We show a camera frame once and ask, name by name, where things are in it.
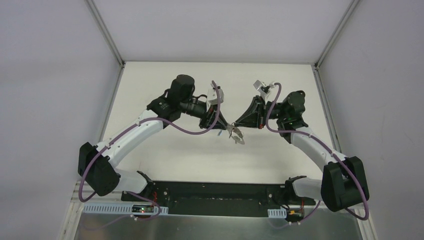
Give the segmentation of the keyring with coloured key tags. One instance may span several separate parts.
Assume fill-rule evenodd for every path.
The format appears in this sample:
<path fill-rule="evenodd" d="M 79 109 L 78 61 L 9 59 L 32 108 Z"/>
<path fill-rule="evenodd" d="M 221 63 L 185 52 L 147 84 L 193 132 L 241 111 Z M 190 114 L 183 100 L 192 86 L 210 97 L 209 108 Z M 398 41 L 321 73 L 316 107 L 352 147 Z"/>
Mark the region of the keyring with coloured key tags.
<path fill-rule="evenodd" d="M 227 124 L 224 130 L 228 132 L 228 138 L 234 140 L 235 144 L 245 144 L 244 134 L 238 127 L 233 124 Z"/>

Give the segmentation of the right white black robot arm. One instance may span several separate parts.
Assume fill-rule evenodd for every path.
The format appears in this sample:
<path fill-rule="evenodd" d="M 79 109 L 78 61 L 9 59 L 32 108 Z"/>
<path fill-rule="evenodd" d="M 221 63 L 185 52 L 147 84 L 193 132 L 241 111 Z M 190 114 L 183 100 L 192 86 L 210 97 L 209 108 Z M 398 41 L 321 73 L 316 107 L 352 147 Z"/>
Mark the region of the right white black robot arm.
<path fill-rule="evenodd" d="M 284 200 L 296 205 L 304 197 L 324 202 L 333 212 L 363 204 L 367 220 L 370 198 L 363 162 L 356 156 L 347 157 L 328 147 L 303 120 L 305 92 L 293 91 L 280 103 L 265 102 L 255 96 L 249 108 L 235 121 L 236 127 L 269 128 L 268 121 L 276 120 L 276 132 L 289 144 L 305 153 L 321 170 L 321 179 L 306 176 L 289 178 L 285 182 Z"/>

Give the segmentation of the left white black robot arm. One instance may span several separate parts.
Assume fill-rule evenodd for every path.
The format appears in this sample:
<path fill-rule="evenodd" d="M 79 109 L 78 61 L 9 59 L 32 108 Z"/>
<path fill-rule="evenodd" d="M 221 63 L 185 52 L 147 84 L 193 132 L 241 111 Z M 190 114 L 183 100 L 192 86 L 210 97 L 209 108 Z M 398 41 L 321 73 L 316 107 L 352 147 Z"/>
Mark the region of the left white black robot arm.
<path fill-rule="evenodd" d="M 146 109 L 124 130 L 96 144 L 84 143 L 79 149 L 78 169 L 81 176 L 78 197 L 81 202 L 83 187 L 87 183 L 95 195 L 106 196 L 114 190 L 132 192 L 140 202 L 152 198 L 153 189 L 147 177 L 140 172 L 119 169 L 120 162 L 143 141 L 168 126 L 189 134 L 203 135 L 217 128 L 221 115 L 224 92 L 215 82 L 205 95 L 206 101 L 194 96 L 196 90 L 193 77 L 180 74 L 162 95 L 152 100 Z M 198 118 L 201 131 L 186 130 L 174 122 L 181 114 Z"/>

